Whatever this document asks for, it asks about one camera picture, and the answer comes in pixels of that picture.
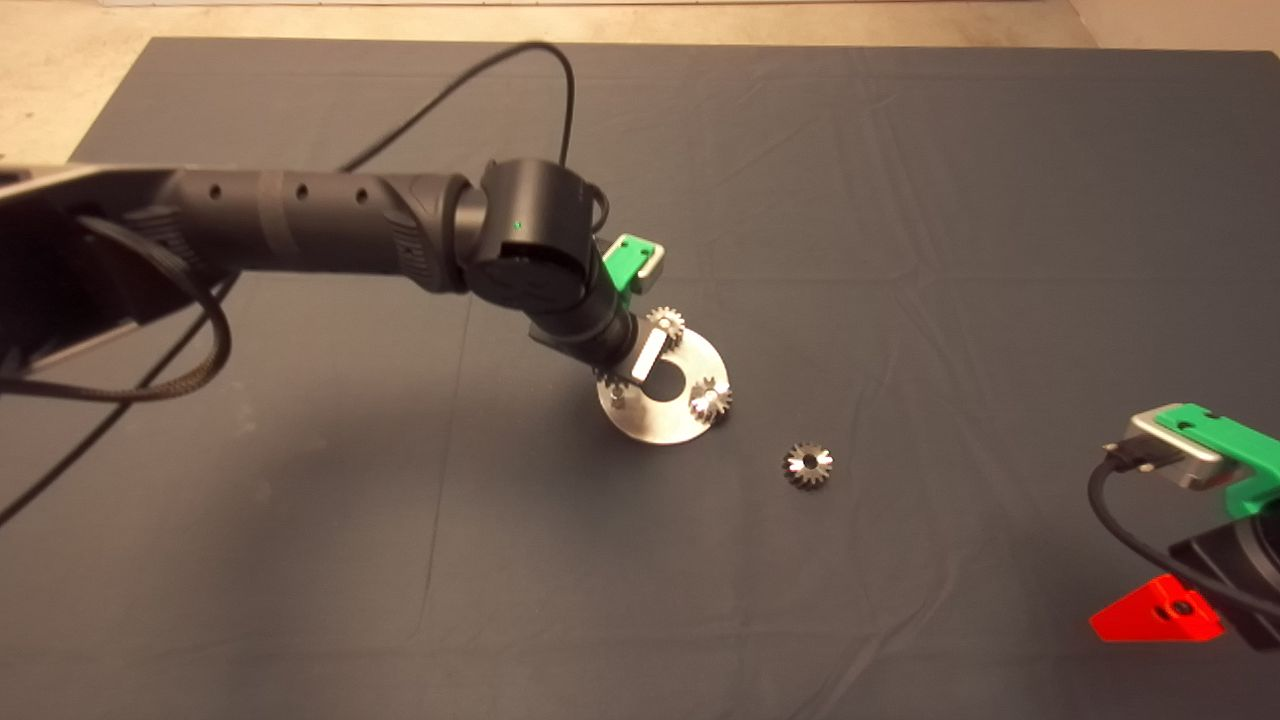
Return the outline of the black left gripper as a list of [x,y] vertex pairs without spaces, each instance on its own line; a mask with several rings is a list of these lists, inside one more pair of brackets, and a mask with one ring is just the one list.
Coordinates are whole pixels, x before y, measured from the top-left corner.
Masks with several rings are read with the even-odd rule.
[[571,307],[530,313],[527,318],[530,338],[607,379],[640,386],[657,364],[655,357],[646,355],[654,348],[653,327],[616,299],[585,299]]

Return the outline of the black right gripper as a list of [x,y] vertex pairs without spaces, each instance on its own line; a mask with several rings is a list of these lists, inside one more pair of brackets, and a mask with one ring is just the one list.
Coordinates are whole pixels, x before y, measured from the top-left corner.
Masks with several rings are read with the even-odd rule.
[[[1257,600],[1279,601],[1279,520],[1254,515],[1169,547],[1170,556]],[[1279,648],[1276,620],[1249,612],[1172,574],[1156,577],[1089,618],[1106,643],[1206,643],[1226,632],[1222,615],[1254,651]]]

